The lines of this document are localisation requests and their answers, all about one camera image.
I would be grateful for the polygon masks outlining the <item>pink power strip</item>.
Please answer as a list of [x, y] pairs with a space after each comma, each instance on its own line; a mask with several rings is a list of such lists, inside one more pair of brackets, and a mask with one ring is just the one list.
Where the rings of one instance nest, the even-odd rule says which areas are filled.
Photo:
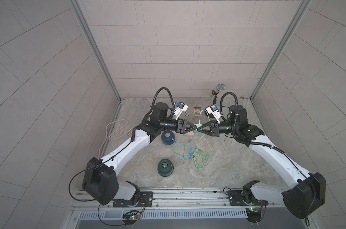
[[194, 136], [194, 131], [190, 131], [190, 132], [186, 133], [186, 135], [188, 135], [188, 136]]

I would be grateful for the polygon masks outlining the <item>blue cordless meat grinder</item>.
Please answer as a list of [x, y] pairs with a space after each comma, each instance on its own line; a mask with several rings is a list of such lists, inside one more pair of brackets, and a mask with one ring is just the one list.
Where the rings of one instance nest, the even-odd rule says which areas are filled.
[[175, 134], [172, 131], [164, 131], [161, 135], [161, 141], [164, 145], [169, 146], [175, 142]]

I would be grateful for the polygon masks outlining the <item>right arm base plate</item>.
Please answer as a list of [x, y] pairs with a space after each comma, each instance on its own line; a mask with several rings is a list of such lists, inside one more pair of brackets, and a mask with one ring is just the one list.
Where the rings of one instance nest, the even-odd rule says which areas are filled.
[[266, 200], [245, 200], [242, 190], [227, 190], [225, 194], [228, 196], [230, 206], [267, 206]]

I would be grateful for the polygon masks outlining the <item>green USB charger adapter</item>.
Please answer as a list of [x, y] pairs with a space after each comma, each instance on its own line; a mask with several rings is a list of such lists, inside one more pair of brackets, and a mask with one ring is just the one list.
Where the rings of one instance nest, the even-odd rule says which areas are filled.
[[202, 126], [202, 124], [201, 123], [196, 123], [195, 125], [197, 126], [197, 129], [194, 130], [194, 133], [199, 133], [198, 128], [200, 128]]

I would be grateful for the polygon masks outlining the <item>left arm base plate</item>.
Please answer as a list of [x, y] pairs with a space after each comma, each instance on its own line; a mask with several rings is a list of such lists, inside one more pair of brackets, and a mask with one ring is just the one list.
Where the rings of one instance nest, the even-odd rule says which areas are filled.
[[131, 200], [114, 200], [114, 208], [142, 208], [142, 207], [151, 207], [153, 200], [152, 191], [140, 191], [139, 194], [134, 195]]

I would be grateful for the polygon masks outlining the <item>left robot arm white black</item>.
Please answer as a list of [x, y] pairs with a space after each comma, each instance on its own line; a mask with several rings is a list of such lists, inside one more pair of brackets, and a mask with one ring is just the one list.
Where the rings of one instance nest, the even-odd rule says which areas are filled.
[[166, 103], [152, 102], [151, 108], [142, 122], [133, 128], [132, 136], [114, 151], [97, 159], [92, 158], [86, 167], [82, 188], [100, 205], [114, 200], [125, 200], [136, 205], [140, 198], [140, 188], [129, 182], [119, 182], [118, 174], [123, 167], [144, 147], [150, 144], [162, 131], [186, 134], [197, 129], [180, 115], [188, 106], [179, 102], [169, 107]]

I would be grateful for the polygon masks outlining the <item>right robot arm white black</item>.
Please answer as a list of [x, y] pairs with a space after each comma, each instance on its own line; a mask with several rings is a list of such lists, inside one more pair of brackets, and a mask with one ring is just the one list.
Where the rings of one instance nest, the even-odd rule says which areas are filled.
[[243, 186], [240, 198], [246, 205], [256, 202], [272, 202], [285, 206], [299, 219], [325, 204], [326, 180], [320, 173], [311, 173], [292, 160], [279, 149], [259, 127], [248, 122], [246, 109], [239, 105], [237, 96], [228, 92], [222, 98], [231, 95], [235, 104], [229, 107], [228, 117], [222, 116], [222, 105], [215, 104], [206, 108], [214, 119], [201, 125], [198, 132], [219, 137], [225, 135], [240, 144], [251, 148], [260, 155], [285, 181], [286, 186], [267, 185], [258, 180]]

